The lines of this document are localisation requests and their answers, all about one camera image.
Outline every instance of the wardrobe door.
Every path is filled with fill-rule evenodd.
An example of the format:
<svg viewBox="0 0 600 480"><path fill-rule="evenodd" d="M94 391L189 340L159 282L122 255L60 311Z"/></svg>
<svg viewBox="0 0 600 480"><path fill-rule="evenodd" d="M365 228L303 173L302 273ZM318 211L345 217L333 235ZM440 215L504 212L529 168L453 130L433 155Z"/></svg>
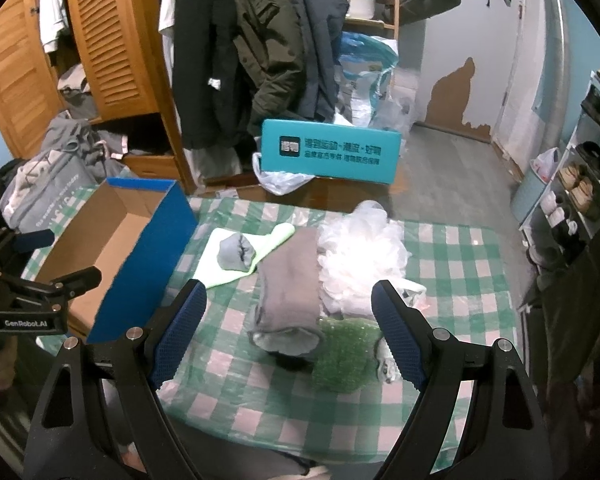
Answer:
<svg viewBox="0 0 600 480"><path fill-rule="evenodd" d="M64 109L40 43L38 0L0 8L0 131L11 154L31 158L49 121Z"/></svg>
<svg viewBox="0 0 600 480"><path fill-rule="evenodd" d="M100 117L158 111L142 62L132 0L68 0L80 59Z"/></svg>

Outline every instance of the green bubble wrap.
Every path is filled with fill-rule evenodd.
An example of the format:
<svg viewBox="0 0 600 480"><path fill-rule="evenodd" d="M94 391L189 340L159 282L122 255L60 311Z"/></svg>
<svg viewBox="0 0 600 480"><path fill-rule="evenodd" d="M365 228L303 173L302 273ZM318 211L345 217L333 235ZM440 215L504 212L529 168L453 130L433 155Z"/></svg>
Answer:
<svg viewBox="0 0 600 480"><path fill-rule="evenodd" d="M374 352L381 332L377 323L325 318L319 325L324 341L312 374L315 388L350 394L378 380Z"/></svg>

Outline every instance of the concrete floor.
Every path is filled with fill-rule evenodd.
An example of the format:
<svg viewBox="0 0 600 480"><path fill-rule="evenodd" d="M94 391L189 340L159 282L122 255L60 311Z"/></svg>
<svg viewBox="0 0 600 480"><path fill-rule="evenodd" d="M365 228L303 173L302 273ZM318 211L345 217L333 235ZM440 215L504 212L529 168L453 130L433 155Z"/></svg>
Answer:
<svg viewBox="0 0 600 480"><path fill-rule="evenodd" d="M534 270L509 206L517 183L493 148L421 126L413 127L407 146L409 189L392 198L392 216L492 228L500 241L512 306L519 306Z"/></svg>

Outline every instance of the white shirt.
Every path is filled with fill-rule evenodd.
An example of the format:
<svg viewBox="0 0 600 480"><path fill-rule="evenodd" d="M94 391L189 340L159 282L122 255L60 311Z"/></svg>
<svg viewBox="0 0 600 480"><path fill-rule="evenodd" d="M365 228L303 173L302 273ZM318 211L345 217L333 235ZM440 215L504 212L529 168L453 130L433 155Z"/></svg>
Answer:
<svg viewBox="0 0 600 480"><path fill-rule="evenodd" d="M58 37L68 29L64 0L40 0L40 41L46 53L58 50Z"/></svg>

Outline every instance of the black jacket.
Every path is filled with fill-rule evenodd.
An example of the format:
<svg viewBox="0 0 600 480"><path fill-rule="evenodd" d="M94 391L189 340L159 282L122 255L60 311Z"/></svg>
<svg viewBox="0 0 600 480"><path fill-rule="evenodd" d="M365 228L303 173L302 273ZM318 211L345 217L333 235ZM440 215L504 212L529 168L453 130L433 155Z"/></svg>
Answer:
<svg viewBox="0 0 600 480"><path fill-rule="evenodd" d="M173 98L185 148L231 147L246 134L251 98L236 34L234 0L176 0Z"/></svg>

